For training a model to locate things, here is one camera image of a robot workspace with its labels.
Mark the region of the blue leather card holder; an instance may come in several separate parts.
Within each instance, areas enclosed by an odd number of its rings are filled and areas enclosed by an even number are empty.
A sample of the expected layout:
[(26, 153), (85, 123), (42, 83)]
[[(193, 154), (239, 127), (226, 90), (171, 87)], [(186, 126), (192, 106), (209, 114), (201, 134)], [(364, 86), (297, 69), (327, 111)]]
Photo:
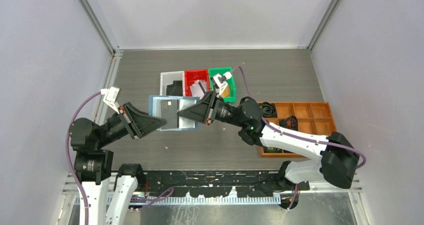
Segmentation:
[(180, 110), (199, 101), (198, 97), (150, 95), (149, 115), (166, 120), (166, 124), (157, 129), (160, 132), (192, 131), (198, 129), (198, 122), (178, 115)]

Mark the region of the black card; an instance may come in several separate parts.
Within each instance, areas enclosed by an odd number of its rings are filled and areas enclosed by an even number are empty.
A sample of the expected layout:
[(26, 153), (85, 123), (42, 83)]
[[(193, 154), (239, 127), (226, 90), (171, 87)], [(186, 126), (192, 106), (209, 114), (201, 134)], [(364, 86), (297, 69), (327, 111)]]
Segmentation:
[(162, 119), (166, 120), (166, 124), (161, 127), (163, 130), (173, 130), (179, 128), (179, 100), (178, 99), (161, 99), (159, 101)]

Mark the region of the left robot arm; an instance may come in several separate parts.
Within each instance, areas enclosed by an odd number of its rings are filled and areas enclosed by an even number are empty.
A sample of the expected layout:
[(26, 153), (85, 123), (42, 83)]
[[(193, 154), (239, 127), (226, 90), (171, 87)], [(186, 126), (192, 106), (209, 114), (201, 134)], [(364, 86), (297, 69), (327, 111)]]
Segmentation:
[(73, 173), (80, 194), (80, 223), (124, 223), (133, 193), (146, 187), (146, 176), (141, 164), (122, 164), (112, 200), (107, 204), (114, 153), (105, 146), (125, 136), (141, 139), (166, 124), (164, 118), (140, 111), (130, 102), (120, 106), (102, 125), (83, 117), (71, 122), (68, 141), (76, 152)]

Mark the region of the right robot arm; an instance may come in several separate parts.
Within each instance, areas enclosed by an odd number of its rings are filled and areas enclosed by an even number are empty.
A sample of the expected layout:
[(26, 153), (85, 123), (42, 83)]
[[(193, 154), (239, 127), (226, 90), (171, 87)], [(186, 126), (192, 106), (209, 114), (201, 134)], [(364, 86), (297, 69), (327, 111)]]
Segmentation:
[(260, 105), (249, 96), (233, 106), (218, 93), (208, 91), (200, 101), (177, 114), (206, 125), (214, 121), (234, 125), (240, 128), (238, 135), (248, 145), (282, 149), (306, 157), (305, 161), (285, 161), (281, 165), (275, 182), (283, 191), (294, 190), (296, 185), (309, 181), (326, 181), (349, 189), (359, 168), (360, 153), (343, 134), (308, 134), (269, 123)]

